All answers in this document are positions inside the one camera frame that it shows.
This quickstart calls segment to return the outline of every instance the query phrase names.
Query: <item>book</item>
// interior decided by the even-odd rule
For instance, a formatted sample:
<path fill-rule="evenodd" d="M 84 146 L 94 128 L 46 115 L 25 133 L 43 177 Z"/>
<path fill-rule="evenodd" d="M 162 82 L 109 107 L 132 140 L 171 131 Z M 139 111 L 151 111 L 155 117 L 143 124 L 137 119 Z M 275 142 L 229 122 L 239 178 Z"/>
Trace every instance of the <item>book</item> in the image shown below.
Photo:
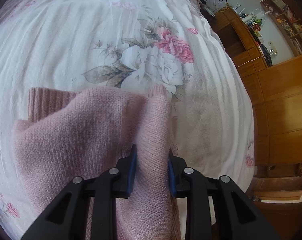
<path fill-rule="evenodd" d="M 260 45 L 258 46 L 258 48 L 259 48 L 259 50 L 261 51 L 261 53 L 262 53 L 262 55 L 263 55 L 263 51 L 262 51 L 262 49 L 261 49 Z"/>
<path fill-rule="evenodd" d="M 278 21 L 278 23 L 280 24 L 284 24 L 284 23 L 287 23 L 287 21 L 285 19 L 281 19 L 281 18 L 278 18 L 276 19 Z"/>
<path fill-rule="evenodd" d="M 280 8 L 281 11 L 284 11 L 285 10 L 285 7 L 286 7 L 286 3 L 282 0 L 272 0 L 276 6 L 278 6 Z"/>
<path fill-rule="evenodd" d="M 289 36 L 292 36 L 294 35 L 294 30 L 290 27 L 289 24 L 283 24 L 282 25 L 282 28 L 286 31 L 286 33 L 289 35 Z"/>
<path fill-rule="evenodd" d="M 289 6 L 288 6 L 288 5 L 286 5 L 286 6 L 285 6 L 285 8 L 284 8 L 284 10 L 283 10 L 283 11 L 284 11 L 284 13 L 286 13 L 286 11 L 288 10 L 288 8 L 289 8 Z"/>
<path fill-rule="evenodd" d="M 302 55 L 302 48 L 299 40 L 297 38 L 292 39 L 294 46 L 297 48 L 300 55 Z"/>
<path fill-rule="evenodd" d="M 296 17 L 294 15 L 293 11 L 290 9 L 290 7 L 288 7 L 284 13 L 288 17 L 290 22 L 293 22 L 296 20 Z"/>
<path fill-rule="evenodd" d="M 261 42 L 260 42 L 259 38 L 257 37 L 256 33 L 254 32 L 254 30 L 251 28 L 251 26 L 247 25 L 247 28 L 248 28 L 249 32 L 251 33 L 251 35 L 253 36 L 254 40 L 260 45 Z"/>
<path fill-rule="evenodd" d="M 292 23 L 293 27 L 297 30 L 298 33 L 302 32 L 302 25 L 297 23 Z"/>

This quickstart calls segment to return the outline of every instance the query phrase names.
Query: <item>blue gripper pad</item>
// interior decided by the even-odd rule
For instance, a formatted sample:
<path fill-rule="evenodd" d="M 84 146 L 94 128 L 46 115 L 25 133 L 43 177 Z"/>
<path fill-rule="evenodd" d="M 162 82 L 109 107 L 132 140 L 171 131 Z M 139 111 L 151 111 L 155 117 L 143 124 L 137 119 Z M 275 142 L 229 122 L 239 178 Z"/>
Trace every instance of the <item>blue gripper pad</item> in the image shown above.
<path fill-rule="evenodd" d="M 127 188 L 126 188 L 126 193 L 129 195 L 133 191 L 133 183 L 134 183 L 134 177 L 136 171 L 137 147 L 135 144 L 132 145 L 130 158 L 131 158 L 131 163 L 127 173 Z"/>
<path fill-rule="evenodd" d="M 173 165 L 171 160 L 169 160 L 169 185 L 170 185 L 170 192 L 172 197 L 176 197 L 177 195 L 177 187 L 176 187 L 176 178 L 173 171 Z"/>

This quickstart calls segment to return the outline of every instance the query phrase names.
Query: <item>power outlet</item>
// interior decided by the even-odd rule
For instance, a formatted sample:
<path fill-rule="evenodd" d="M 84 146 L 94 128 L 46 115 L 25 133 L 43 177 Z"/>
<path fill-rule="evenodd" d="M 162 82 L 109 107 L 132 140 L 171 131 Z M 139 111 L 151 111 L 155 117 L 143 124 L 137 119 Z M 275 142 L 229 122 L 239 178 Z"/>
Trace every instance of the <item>power outlet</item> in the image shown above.
<path fill-rule="evenodd" d="M 272 49 L 272 51 L 270 52 L 271 55 L 278 55 L 278 51 L 276 50 L 274 44 L 272 41 L 269 41 L 268 42 L 270 48 Z"/>

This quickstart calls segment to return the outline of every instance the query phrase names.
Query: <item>pink sweater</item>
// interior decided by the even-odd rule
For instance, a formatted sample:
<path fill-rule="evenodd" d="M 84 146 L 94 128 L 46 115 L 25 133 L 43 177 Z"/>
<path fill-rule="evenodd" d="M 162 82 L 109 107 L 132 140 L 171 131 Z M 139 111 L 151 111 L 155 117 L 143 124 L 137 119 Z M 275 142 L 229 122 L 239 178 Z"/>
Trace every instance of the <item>pink sweater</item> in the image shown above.
<path fill-rule="evenodd" d="M 17 171 L 40 213 L 75 176 L 97 177 L 137 144 L 134 189 L 117 201 L 120 240 L 178 240 L 168 187 L 171 106 L 163 86 L 149 97 L 110 87 L 79 94 L 31 89 L 29 120 L 14 126 Z"/>

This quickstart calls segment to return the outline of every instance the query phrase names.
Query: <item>white bedsheet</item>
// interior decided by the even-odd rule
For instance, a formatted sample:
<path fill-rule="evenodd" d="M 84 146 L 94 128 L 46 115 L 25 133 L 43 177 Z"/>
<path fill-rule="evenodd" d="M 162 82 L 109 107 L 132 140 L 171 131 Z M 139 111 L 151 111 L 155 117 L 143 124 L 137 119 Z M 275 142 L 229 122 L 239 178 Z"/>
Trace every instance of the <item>white bedsheet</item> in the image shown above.
<path fill-rule="evenodd" d="M 0 12 L 0 223 L 19 239 L 36 218 L 16 174 L 15 120 L 31 87 L 167 88 L 179 155 L 243 190 L 254 170 L 253 115 L 237 70 L 192 0 L 11 0 Z M 185 205 L 181 221 L 185 223 Z"/>

